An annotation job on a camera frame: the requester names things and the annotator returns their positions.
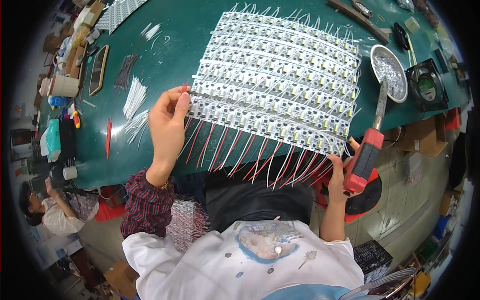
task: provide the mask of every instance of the table surface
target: table surface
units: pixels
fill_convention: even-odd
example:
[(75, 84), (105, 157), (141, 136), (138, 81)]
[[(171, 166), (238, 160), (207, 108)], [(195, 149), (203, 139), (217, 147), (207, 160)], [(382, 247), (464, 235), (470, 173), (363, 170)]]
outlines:
[[(404, 25), (403, 22), (412, 15), (398, 7), (392, 0), (364, 0), (363, 3), (373, 10), (372, 22), (379, 28), (393, 28), (394, 22)], [(87, 82), (82, 99), (95, 104), (96, 108), (80, 103), (80, 109), (83, 111), (81, 116), (82, 126), (75, 131), (75, 165), (78, 169), (78, 178), (75, 183), (79, 188), (125, 183), (131, 174), (151, 164), (153, 147), (148, 130), (145, 131), (140, 141), (139, 150), (137, 150), (140, 135), (131, 145), (128, 145), (128, 136), (124, 134), (122, 129), (126, 122), (122, 108), (128, 92), (113, 89), (113, 82), (123, 58), (133, 53), (139, 54), (131, 76), (135, 75), (143, 79), (143, 84), (148, 87), (146, 102), (137, 112), (140, 113), (151, 108), (163, 91), (182, 85), (187, 81), (193, 82), (191, 76), (196, 74), (199, 60), (202, 58), (205, 47), (210, 40), (210, 31), (215, 28), (222, 12), (229, 11), (234, 5), (235, 2), (230, 0), (191, 1), (181, 6), (175, 1), (148, 0), (120, 24), (112, 35), (109, 36), (105, 32), (100, 36), (97, 45), (100, 47), (109, 45), (103, 86), (95, 95), (88, 95), (92, 60), (87, 64)], [(362, 110), (353, 119), (350, 134), (353, 137), (363, 136), (365, 130), (372, 125), (379, 92), (379, 84), (370, 65), (370, 49), (373, 45), (381, 43), (353, 20), (340, 12), (335, 12), (325, 1), (279, 0), (276, 5), (281, 6), (278, 17), (287, 17), (295, 9), (302, 8), (302, 13), (309, 12), (312, 15), (312, 20), (315, 20), (317, 15), (320, 16), (320, 28), (324, 28), (327, 22), (329, 24), (334, 22), (334, 27), (341, 27), (341, 33), (344, 33), (347, 28), (353, 31), (354, 38), (359, 41), (359, 53), (363, 56), (359, 79), (361, 93), (357, 98), (358, 108), (362, 108)], [(261, 12), (266, 8), (267, 4), (257, 4), (257, 9)], [(385, 22), (382, 22), (377, 14), (382, 15)], [(420, 24), (420, 30), (415, 34), (410, 34), (417, 62), (433, 58), (439, 69), (440, 64), (433, 52), (439, 48), (438, 43), (430, 42), (427, 36), (428, 33), (433, 33), (434, 29), (417, 9), (415, 9), (413, 16)], [(153, 44), (153, 47), (153, 40), (147, 42), (143, 36), (140, 36), (140, 32), (150, 22), (152, 26), (161, 23), (160, 30), (162, 30), (159, 35), (160, 38)], [(164, 36), (171, 37), (171, 40), (165, 43)], [(390, 35), (390, 43), (386, 46), (396, 54), (404, 68), (407, 69), (409, 66), (407, 52), (396, 45), (393, 35)], [(459, 107), (468, 101), (466, 89), (464, 86), (457, 84), (455, 73), (443, 74), (442, 79), (449, 97), (449, 108)], [(40, 110), (40, 128), (43, 131), (47, 115), (50, 114), (51, 117), (55, 117), (59, 112), (58, 110), (51, 110), (46, 97), (42, 101)], [(382, 130), (416, 122), (440, 112), (442, 111), (420, 113), (411, 96), (403, 104), (389, 101)], [(113, 120), (109, 159), (106, 158), (105, 152), (108, 118)], [(186, 139), (191, 136), (197, 121), (192, 121), (186, 132)], [(217, 141), (223, 131), (221, 126), (214, 129), (211, 141), (206, 149), (204, 165), (202, 168), (200, 166), (196, 168), (198, 155), (210, 132), (210, 126), (210, 123), (205, 123), (202, 126), (192, 150), (193, 159), (185, 164), (190, 150), (189, 145), (177, 161), (173, 175), (208, 169)], [(224, 145), (230, 146), (234, 136), (235, 130), (228, 131)], [(225, 166), (236, 163), (247, 139), (247, 134), (240, 137)], [(255, 139), (251, 150), (242, 162), (256, 160), (261, 143), (262, 138)], [(270, 141), (262, 158), (271, 155), (275, 145), (276, 142)], [(226, 151), (220, 153), (218, 159), (224, 157)], [(288, 146), (282, 145), (277, 155), (283, 155), (287, 151)]]

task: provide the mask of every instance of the white t-shirt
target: white t-shirt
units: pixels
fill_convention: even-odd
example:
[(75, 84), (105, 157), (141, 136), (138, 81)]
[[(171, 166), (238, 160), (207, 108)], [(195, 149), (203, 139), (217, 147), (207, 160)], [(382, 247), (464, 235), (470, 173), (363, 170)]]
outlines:
[[(79, 218), (73, 216), (67, 217), (57, 202), (52, 198), (43, 200), (42, 205), (45, 206), (45, 213), (42, 217), (43, 226), (53, 234), (68, 236), (80, 231), (85, 224), (84, 221)], [(96, 203), (87, 220), (92, 219), (97, 214), (98, 206), (99, 204)]]
[(300, 221), (236, 221), (199, 238), (186, 253), (168, 235), (139, 232), (122, 245), (140, 274), (142, 300), (262, 299), (300, 284), (363, 285), (349, 239), (326, 242)]

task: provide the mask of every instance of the metal bowl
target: metal bowl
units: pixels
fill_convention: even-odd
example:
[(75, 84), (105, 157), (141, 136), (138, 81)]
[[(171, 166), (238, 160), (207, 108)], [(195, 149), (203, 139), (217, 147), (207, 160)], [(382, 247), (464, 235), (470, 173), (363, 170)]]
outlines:
[(408, 95), (408, 82), (402, 64), (395, 54), (383, 45), (374, 45), (370, 50), (370, 63), (378, 82), (388, 81), (388, 97), (403, 103)]

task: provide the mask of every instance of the white circuit board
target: white circuit board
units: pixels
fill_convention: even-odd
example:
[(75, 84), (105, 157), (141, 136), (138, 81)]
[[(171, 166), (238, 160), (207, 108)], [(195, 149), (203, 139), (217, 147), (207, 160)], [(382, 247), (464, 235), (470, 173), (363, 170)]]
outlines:
[(360, 92), (357, 41), (246, 12), (224, 12), (211, 34), (190, 117), (342, 154)]

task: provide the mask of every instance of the striped sleeve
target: striped sleeve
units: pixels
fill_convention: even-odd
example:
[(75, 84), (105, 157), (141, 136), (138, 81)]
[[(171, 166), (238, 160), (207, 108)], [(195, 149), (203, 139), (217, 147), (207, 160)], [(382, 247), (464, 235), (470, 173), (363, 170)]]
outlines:
[(151, 185), (145, 178), (147, 170), (131, 175), (125, 186), (129, 199), (125, 205), (125, 219), (120, 225), (124, 238), (137, 232), (164, 237), (165, 227), (172, 219), (173, 184), (170, 182), (163, 189)]

